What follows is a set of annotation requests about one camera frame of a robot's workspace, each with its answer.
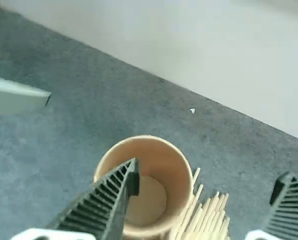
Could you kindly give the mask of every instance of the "gray carpet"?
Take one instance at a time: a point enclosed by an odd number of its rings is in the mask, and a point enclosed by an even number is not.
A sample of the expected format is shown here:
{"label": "gray carpet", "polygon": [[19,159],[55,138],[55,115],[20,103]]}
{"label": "gray carpet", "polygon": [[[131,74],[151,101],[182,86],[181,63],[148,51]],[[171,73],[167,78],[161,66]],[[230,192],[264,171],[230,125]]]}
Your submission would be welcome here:
{"label": "gray carpet", "polygon": [[230,194],[234,240],[261,224],[275,179],[298,174],[298,139],[2,10],[0,63],[2,77],[53,93],[45,109],[0,116],[0,240],[45,226],[133,135],[165,138],[201,167],[203,199]]}

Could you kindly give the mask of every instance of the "wooden stick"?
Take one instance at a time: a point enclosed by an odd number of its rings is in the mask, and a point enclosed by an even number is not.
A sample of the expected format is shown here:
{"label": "wooden stick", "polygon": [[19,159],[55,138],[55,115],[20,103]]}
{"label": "wooden stick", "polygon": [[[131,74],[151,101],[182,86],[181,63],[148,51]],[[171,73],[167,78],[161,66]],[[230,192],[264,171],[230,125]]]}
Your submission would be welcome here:
{"label": "wooden stick", "polygon": [[200,217],[200,219],[198,221],[197,227],[195,229],[195,231],[197,231],[197,232],[199,232],[200,229],[201,229],[201,226],[202,226],[203,220],[205,219],[205,215],[206,215],[206,213],[208,211],[210,202],[211,202],[211,199],[208,198],[207,201],[205,202],[205,204],[203,205],[202,214],[201,214],[201,217]]}
{"label": "wooden stick", "polygon": [[201,216],[201,213],[202,213],[202,203],[199,204],[197,210],[195,211],[195,214],[194,214],[194,216],[191,220],[191,223],[188,227],[188,230],[187,230],[188,232],[192,232],[195,229],[195,227],[197,226],[197,223],[199,221],[199,218]]}
{"label": "wooden stick", "polygon": [[228,201],[228,198],[229,198],[229,194],[226,193],[225,196],[224,196],[224,199],[223,199],[223,202],[222,202],[222,204],[221,204],[221,207],[220,207],[219,211],[224,210],[225,205],[226,205],[226,203],[227,203],[227,201]]}
{"label": "wooden stick", "polygon": [[192,236],[193,230],[195,229],[195,227],[197,225],[197,222],[199,220],[199,215],[202,211],[201,206],[202,206],[202,204],[200,203],[197,210],[195,211],[195,214],[190,222],[190,225],[189,225],[187,231],[185,232],[186,235],[183,237],[184,240],[189,240],[190,237]]}
{"label": "wooden stick", "polygon": [[188,222],[189,222],[189,220],[190,220],[190,218],[192,216],[192,212],[193,212],[193,210],[195,208],[195,205],[196,205],[196,203],[197,203],[197,201],[198,201],[198,199],[199,199],[199,197],[201,195],[202,189],[203,189],[203,185],[200,184],[200,186],[198,188],[198,191],[197,191],[197,194],[194,196],[194,199],[192,201],[192,204],[189,207],[188,212],[186,213],[186,215],[184,217],[183,223],[181,224],[180,230],[178,231],[178,234],[176,236],[176,240],[181,239],[182,234],[183,234],[183,232],[184,232],[184,230],[185,230],[185,228],[186,228],[186,226],[187,226],[187,224],[188,224]]}
{"label": "wooden stick", "polygon": [[217,205],[217,203],[219,201],[219,197],[217,196],[218,193],[219,192],[217,192],[216,195],[211,200],[210,205],[208,207],[208,210],[207,210],[207,212],[205,214],[206,216],[210,216],[210,213],[212,212],[212,210],[215,210],[215,207],[216,207],[216,205]]}
{"label": "wooden stick", "polygon": [[[195,173],[194,173],[194,176],[193,176],[193,186],[194,186],[195,182],[197,181],[197,178],[198,178],[198,176],[199,176],[200,170],[201,170],[201,168],[198,167],[198,168],[196,169]],[[186,216],[187,213],[188,213],[188,210],[189,210],[189,208],[190,208],[190,206],[191,206],[191,204],[192,204],[193,199],[194,199],[194,195],[193,195],[193,193],[192,193],[192,195],[190,196],[190,200],[189,200],[189,204],[188,204],[188,206],[182,211],[182,213],[181,213],[180,216],[179,216],[179,221],[178,221],[178,223],[175,224],[175,226],[174,226],[173,229],[172,229],[175,233],[178,233],[178,232],[179,232],[179,229],[181,228],[181,225],[182,225],[182,223],[183,223],[183,221],[184,221],[185,216]]]}
{"label": "wooden stick", "polygon": [[222,205],[222,203],[223,203],[223,199],[224,199],[224,194],[222,194],[222,195],[220,196],[220,198],[219,198],[219,202],[218,202],[217,206],[215,207],[215,210],[218,211],[218,212],[220,212],[220,207],[221,207],[221,205]]}
{"label": "wooden stick", "polygon": [[212,221],[213,221],[214,217],[215,217],[215,211],[212,210],[211,215],[210,215],[210,217],[209,217],[209,219],[208,219],[208,222],[207,222],[207,224],[205,225],[204,232],[209,232],[209,229],[210,229],[210,226],[211,226],[211,224],[212,224]]}
{"label": "wooden stick", "polygon": [[195,182],[197,181],[198,175],[200,173],[201,168],[197,168],[197,170],[195,171],[194,175],[193,175],[193,185],[195,184]]}
{"label": "wooden stick", "polygon": [[226,217],[221,225],[220,234],[218,236],[219,240],[225,240],[228,233],[229,223],[230,223],[230,218]]}
{"label": "wooden stick", "polygon": [[213,232],[214,231],[215,224],[218,221],[219,216],[220,216],[220,213],[217,211],[215,213],[215,216],[214,216],[213,220],[212,220],[212,223],[210,225],[210,228],[208,229],[208,232]]}
{"label": "wooden stick", "polygon": [[225,211],[222,211],[222,212],[220,213],[220,216],[219,216],[219,218],[218,218],[216,224],[215,224],[215,227],[214,227],[213,232],[219,234],[221,225],[222,225],[222,223],[223,223],[224,215],[225,215]]}

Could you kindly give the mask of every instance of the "white object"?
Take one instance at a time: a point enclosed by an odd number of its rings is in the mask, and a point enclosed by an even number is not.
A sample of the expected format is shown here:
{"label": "white object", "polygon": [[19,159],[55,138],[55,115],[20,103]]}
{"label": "white object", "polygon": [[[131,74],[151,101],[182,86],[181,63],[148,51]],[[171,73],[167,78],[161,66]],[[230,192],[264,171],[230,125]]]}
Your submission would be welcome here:
{"label": "white object", "polygon": [[282,240],[261,230],[251,231],[244,240]]}
{"label": "white object", "polygon": [[48,91],[0,78],[0,115],[42,108],[50,96]]}
{"label": "white object", "polygon": [[47,240],[96,240],[90,233],[42,228],[30,228],[15,235],[11,240],[36,240],[41,237]]}

